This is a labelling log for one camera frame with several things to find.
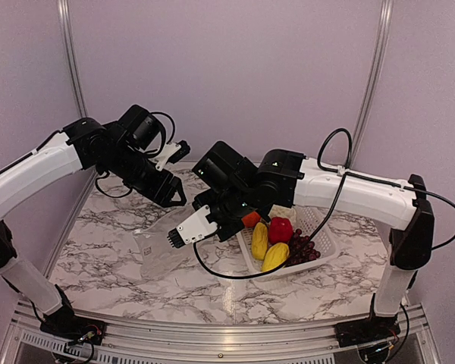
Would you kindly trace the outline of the clear dotted zip bag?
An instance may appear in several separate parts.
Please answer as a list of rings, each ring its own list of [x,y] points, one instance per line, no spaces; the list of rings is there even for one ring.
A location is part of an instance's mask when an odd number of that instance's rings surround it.
[[[191,244],[180,249],[172,247],[168,241],[168,232],[195,211],[190,206],[177,208],[157,220],[151,227],[133,231],[133,239],[143,259],[140,268],[142,279],[163,278],[192,255]]]

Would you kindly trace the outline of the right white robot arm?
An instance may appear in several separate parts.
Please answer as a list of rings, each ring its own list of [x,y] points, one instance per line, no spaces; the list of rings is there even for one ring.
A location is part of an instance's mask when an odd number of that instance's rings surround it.
[[[272,206],[308,206],[360,215],[390,228],[388,263],[372,304],[373,313],[361,322],[361,334],[375,340],[390,327],[400,301],[420,268],[426,265],[434,242],[435,217],[424,180],[394,180],[350,170],[352,155],[342,165],[308,158],[299,152],[273,149],[259,165],[228,144],[217,142],[194,166],[208,185],[194,199],[183,240],[196,243],[213,235],[224,241],[243,227],[251,212],[266,216]]]

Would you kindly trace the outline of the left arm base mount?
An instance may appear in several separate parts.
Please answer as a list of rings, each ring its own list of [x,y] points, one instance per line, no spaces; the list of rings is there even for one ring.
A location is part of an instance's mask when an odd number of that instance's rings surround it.
[[[105,333],[105,323],[101,320],[78,316],[64,291],[57,286],[61,298],[59,309],[41,318],[40,331],[68,339],[72,345],[90,340],[93,345],[100,345]]]

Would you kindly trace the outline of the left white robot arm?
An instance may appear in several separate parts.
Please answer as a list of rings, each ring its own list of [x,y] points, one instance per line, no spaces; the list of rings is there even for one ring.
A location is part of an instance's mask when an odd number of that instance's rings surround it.
[[[80,320],[67,297],[30,262],[18,257],[5,216],[54,182],[91,168],[116,175],[129,191],[158,206],[185,205],[180,179],[165,166],[179,162],[190,146],[184,140],[174,142],[159,116],[158,111],[132,105],[107,124],[81,118],[0,170],[0,276],[34,303],[64,337],[80,332]]]

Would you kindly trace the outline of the red bell pepper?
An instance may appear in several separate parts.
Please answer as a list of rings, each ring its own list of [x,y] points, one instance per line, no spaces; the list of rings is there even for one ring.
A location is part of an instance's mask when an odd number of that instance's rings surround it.
[[[293,235],[293,226],[288,218],[273,217],[268,229],[270,244],[288,243]]]

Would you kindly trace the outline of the white plastic basket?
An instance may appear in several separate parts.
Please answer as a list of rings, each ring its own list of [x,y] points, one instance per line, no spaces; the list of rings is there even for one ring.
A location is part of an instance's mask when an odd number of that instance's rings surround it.
[[[337,239],[332,235],[325,226],[308,242],[303,243],[300,240],[308,237],[322,222],[325,215],[324,211],[320,212],[313,207],[295,207],[296,221],[293,223],[293,230],[302,232],[301,238],[287,243],[290,247],[290,253],[301,251],[294,258],[290,259],[287,265],[274,273],[257,278],[260,281],[270,281],[296,273],[309,271],[319,268],[321,265],[328,264],[334,258],[337,258],[340,252]],[[254,228],[245,228],[237,233],[241,252],[246,262],[250,275],[258,274],[262,269],[262,260],[255,259],[252,255],[251,243]]]

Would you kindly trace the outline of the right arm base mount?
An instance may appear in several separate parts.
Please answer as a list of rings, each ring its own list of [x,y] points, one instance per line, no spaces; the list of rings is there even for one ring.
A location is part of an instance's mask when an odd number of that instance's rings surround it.
[[[339,347],[350,347],[397,336],[397,315],[380,317],[371,312],[367,318],[339,322],[334,326]]]

